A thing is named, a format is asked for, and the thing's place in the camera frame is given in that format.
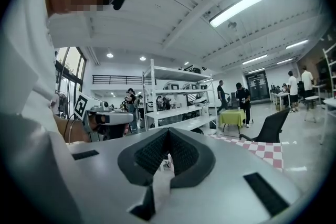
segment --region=ceiling light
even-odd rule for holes
[[[251,74],[251,73],[255,73],[255,72],[259,72],[259,71],[262,71],[262,70],[264,70],[264,69],[265,69],[265,68],[260,68],[260,69],[254,70],[254,71],[250,71],[249,74]]]
[[[305,43],[307,43],[309,40],[308,39],[306,39],[306,40],[304,40],[304,41],[301,41],[301,42],[298,42],[298,43],[295,43],[295,44],[293,44],[293,45],[289,45],[289,46],[287,46],[286,47],[286,49],[289,49],[289,48],[291,48],[291,47],[294,47],[294,46],[297,46],[297,45],[302,45],[302,44],[305,44]]]
[[[229,20],[231,17],[236,14],[242,12],[243,10],[251,7],[252,5],[260,2],[262,0],[242,0],[237,4],[233,5],[231,8],[228,8],[220,13],[218,13],[215,17],[213,17],[209,22],[213,27],[217,27],[223,22]]]
[[[252,59],[252,60],[248,60],[248,61],[246,61],[246,62],[243,62],[243,64],[246,65],[246,64],[249,63],[249,62],[253,62],[253,61],[259,60],[259,59],[264,58],[264,57],[267,57],[267,54],[265,54],[265,55],[263,55],[263,56],[260,56],[260,57],[257,57],[257,58],[254,58],[254,59]]]
[[[277,65],[279,65],[279,64],[281,64],[281,63],[284,63],[284,62],[289,62],[289,61],[291,61],[291,60],[293,60],[293,58],[287,59],[287,60],[285,60],[285,61],[278,62]]]

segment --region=floor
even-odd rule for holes
[[[267,116],[276,112],[272,103],[253,104],[250,128],[243,127],[240,132],[249,136],[258,136],[264,120]],[[290,113],[283,125],[280,141],[283,152],[283,171],[303,191],[318,184],[328,173],[336,152],[336,122],[329,120],[327,135],[324,144],[319,140],[324,131],[324,109],[316,108],[316,120],[314,123],[311,114],[305,120],[306,108],[300,104],[299,112]],[[228,137],[239,137],[236,126],[218,128],[218,134]]]

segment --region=checkered tablecloth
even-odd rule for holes
[[[282,172],[284,168],[284,160],[282,159],[281,143],[265,143],[265,142],[252,142],[243,141],[236,138],[228,138],[222,135],[207,135],[217,140],[222,140],[228,143],[233,143],[242,146],[247,150],[262,158],[265,162],[271,164],[274,168]]]

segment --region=black rectangular slot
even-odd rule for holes
[[[84,151],[84,152],[80,152],[80,153],[74,153],[72,156],[75,159],[75,161],[77,161],[78,159],[85,159],[91,156],[95,156],[98,155],[99,153],[95,150],[91,150],[91,151]]]
[[[270,184],[258,173],[244,176],[246,182],[258,196],[271,216],[275,216],[285,210],[289,204],[271,187]]]

